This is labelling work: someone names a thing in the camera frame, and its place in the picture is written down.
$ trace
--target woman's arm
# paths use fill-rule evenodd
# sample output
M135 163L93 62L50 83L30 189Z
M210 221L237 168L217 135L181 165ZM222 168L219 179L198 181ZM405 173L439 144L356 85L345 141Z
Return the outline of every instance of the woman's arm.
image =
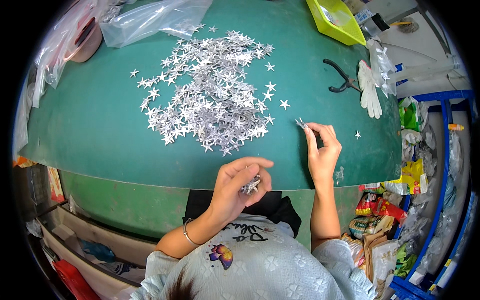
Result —
M218 171L212 201L208 209L187 224L188 237L196 244L204 244L230 221L235 220L246 206L257 203L272 190L272 179L265 168L273 162L261 157L243 157L223 165ZM240 188L259 174L258 192L247 196ZM190 243L180 226L162 237L155 247L168 256L182 258L198 246Z
M308 168L315 185L312 216L310 218L311 250L326 240L340 238L340 223L333 193L333 172L342 151L331 125L307 123L304 129L308 144ZM315 135L320 135L324 146L318 149Z

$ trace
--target purple butterfly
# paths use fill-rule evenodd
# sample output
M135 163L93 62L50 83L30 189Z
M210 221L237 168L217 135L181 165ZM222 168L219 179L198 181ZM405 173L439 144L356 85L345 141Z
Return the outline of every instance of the purple butterfly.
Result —
M233 254L232 251L230 251L230 249L227 248L225 245L214 245L212 249L212 254L210 254L210 260L220 260L223 265L223 269L227 270L232 264Z

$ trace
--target plastic basket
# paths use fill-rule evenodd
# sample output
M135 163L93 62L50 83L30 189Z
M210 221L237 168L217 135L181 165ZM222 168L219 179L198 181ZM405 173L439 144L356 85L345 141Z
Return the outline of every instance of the plastic basket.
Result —
M366 45L357 21L341 0L307 0L307 4L318 31L348 46Z

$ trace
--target black hair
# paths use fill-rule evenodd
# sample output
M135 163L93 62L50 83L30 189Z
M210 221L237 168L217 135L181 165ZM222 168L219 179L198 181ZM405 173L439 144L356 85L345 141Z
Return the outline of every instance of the black hair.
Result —
M168 288L168 300L194 300L198 291L193 290L193 278L183 284L185 266L180 271L177 281Z

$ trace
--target bangle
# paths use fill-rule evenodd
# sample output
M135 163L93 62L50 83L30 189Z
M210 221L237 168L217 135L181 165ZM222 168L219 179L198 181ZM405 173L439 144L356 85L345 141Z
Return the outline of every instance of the bangle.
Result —
M201 244L196 244L194 242L192 242L192 240L188 237L188 234L187 234L187 223L193 221L191 218L188 218L185 223L183 223L183 235L187 238L187 240L192 243L193 245L195 246L201 246Z

